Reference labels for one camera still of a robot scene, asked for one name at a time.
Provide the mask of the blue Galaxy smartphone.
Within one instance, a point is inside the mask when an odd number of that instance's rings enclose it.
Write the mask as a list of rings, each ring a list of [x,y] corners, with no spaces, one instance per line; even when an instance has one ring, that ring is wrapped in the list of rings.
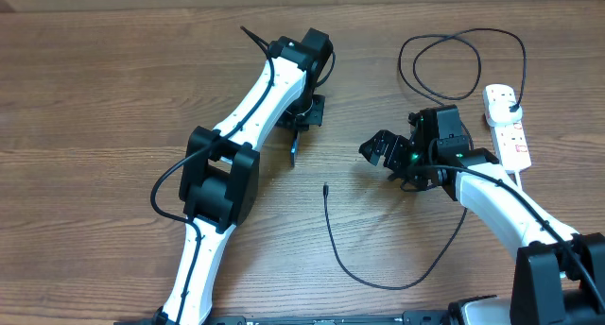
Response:
[[[299,151],[299,143],[300,143],[300,133],[295,130],[293,132],[293,140],[292,140],[292,146],[290,148],[290,163],[291,166],[294,167],[296,165],[296,159],[298,156],[298,151]]]

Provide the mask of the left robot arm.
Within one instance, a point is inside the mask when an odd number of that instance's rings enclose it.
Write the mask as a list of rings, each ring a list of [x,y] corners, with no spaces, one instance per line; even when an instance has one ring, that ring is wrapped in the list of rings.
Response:
[[[181,170],[179,198],[185,240],[170,296],[151,324],[203,324],[212,311],[213,290],[224,250],[256,199],[261,148],[274,128],[300,134],[322,124],[325,98],[316,89],[336,62],[328,34],[309,29],[301,41],[282,36],[270,43],[254,33],[266,62],[233,112],[211,129],[191,133],[186,154],[156,181],[150,193],[154,211],[162,184]]]

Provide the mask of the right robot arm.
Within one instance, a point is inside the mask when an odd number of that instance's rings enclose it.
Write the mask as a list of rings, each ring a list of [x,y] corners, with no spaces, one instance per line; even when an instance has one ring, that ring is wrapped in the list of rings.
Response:
[[[359,152],[418,191],[442,188],[474,212],[515,262],[509,298],[451,303],[443,324],[601,324],[604,236],[581,234],[519,188],[486,148],[471,148],[455,105],[408,117],[408,137],[378,131]]]

